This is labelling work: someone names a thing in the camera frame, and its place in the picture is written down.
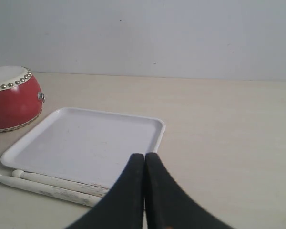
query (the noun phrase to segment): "white wall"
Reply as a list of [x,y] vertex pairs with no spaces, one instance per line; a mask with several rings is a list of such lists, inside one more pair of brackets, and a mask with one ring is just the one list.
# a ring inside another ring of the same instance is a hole
[[286,80],[286,0],[0,0],[0,65]]

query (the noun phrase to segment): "white table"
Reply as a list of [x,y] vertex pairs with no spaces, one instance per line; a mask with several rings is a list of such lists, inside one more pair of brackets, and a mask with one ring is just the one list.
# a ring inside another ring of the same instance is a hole
[[[167,126],[158,153],[195,201],[237,229],[286,229],[286,82],[35,76],[43,113],[0,134],[0,157],[61,107],[158,117]],[[0,185],[0,229],[63,228],[88,210]]]

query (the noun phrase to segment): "black object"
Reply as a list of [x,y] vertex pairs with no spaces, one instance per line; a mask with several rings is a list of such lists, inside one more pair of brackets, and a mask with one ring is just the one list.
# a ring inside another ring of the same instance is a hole
[[132,154],[106,196],[67,229],[232,229],[177,185],[156,153]]

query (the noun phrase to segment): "table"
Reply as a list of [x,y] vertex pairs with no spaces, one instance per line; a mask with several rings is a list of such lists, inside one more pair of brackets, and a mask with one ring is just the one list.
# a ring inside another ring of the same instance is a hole
[[[158,117],[166,123],[158,153],[196,202],[237,229],[286,229],[286,82],[35,76],[43,112],[0,134],[0,157],[61,107]],[[11,172],[0,164],[0,173]],[[63,228],[88,210],[0,185],[0,229]]]

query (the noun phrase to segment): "drum ring handle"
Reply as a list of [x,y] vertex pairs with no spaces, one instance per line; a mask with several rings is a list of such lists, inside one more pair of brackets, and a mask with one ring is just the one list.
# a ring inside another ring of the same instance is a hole
[[38,92],[38,100],[42,100],[42,102],[44,103],[44,101],[46,101],[46,98],[44,97],[44,93],[42,92]]

